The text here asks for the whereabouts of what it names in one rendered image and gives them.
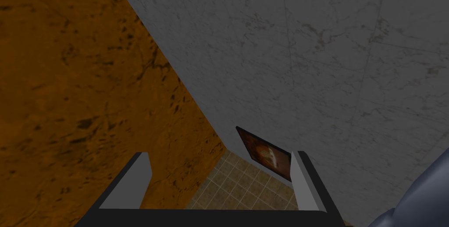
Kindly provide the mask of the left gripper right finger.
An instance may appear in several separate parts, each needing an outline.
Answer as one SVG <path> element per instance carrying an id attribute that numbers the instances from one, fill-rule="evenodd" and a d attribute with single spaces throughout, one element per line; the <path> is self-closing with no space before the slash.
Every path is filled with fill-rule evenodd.
<path id="1" fill-rule="evenodd" d="M 290 177 L 299 210 L 326 211 L 319 194 L 319 175 L 304 151 L 291 153 Z"/>

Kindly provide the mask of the dark framed wall picture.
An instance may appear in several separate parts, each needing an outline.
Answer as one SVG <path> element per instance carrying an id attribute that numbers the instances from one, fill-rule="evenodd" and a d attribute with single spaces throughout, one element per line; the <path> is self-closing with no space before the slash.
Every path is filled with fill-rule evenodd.
<path id="1" fill-rule="evenodd" d="M 245 145 L 251 159 L 276 173 L 287 181 L 291 181 L 291 154 L 276 145 L 237 126 L 236 130 Z"/>

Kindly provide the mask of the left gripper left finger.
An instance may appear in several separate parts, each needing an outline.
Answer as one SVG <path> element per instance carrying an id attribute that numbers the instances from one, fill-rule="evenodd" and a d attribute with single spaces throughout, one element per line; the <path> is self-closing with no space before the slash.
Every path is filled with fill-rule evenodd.
<path id="1" fill-rule="evenodd" d="M 99 209 L 139 209 L 152 178 L 147 152 L 138 152 L 98 198 Z"/>

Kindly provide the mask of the blue-grey rounded furniture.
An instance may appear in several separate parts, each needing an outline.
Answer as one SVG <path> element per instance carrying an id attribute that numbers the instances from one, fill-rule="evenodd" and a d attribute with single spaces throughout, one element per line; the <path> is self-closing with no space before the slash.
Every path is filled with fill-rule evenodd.
<path id="1" fill-rule="evenodd" d="M 449 148 L 368 227 L 449 227 Z"/>

